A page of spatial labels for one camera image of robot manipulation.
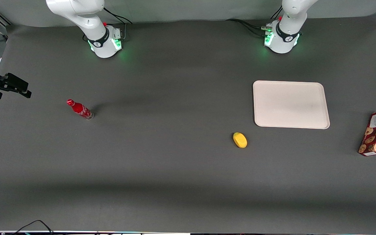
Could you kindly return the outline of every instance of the gray backdrop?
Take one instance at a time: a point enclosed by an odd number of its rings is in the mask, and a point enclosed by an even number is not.
[[[134,22],[181,20],[268,19],[281,0],[105,0],[105,6]],[[54,15],[45,0],[0,0],[0,11],[15,24],[65,26],[72,22]],[[376,0],[319,0],[308,11],[310,18],[355,17],[376,13]],[[97,15],[117,22],[106,12]]]
[[[77,27],[9,31],[0,73],[33,95],[0,100],[0,229],[376,234],[376,15],[309,19],[286,55],[229,21],[129,25],[109,59]],[[321,83],[330,128],[256,126],[259,79]]]

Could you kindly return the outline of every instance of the white tray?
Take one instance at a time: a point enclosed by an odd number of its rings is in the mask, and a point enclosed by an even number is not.
[[[253,101],[258,126],[310,129],[330,126],[320,83],[256,81]]]

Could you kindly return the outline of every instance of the green led light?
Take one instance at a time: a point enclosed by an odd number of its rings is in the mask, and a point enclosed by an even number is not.
[[[271,42],[272,42],[272,39],[274,38],[274,33],[270,33],[268,36],[267,36],[268,39],[265,39],[265,45],[266,46],[270,46]]]
[[[88,40],[88,44],[89,44],[89,46],[91,47],[91,51],[94,51],[94,48],[92,48],[92,45],[91,45],[91,43],[89,42],[89,40]]]
[[[294,46],[297,44],[299,37],[300,37],[300,34],[297,35],[297,39],[295,39]]]
[[[121,49],[121,42],[120,42],[120,40],[118,40],[118,39],[111,39],[111,41],[112,41],[112,43],[113,43],[113,45],[114,45],[114,47],[115,47],[116,50],[120,50]]]

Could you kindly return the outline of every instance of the bottle cap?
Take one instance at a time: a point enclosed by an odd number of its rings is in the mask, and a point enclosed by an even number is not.
[[[66,101],[66,103],[69,105],[69,106],[73,106],[75,105],[75,101],[69,99],[68,101]]]

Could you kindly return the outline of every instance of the connector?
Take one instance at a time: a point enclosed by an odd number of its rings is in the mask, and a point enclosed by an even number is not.
[[[263,30],[263,31],[267,31],[267,32],[272,32],[272,27],[269,27],[269,26],[262,26],[262,27],[261,27],[261,30]]]

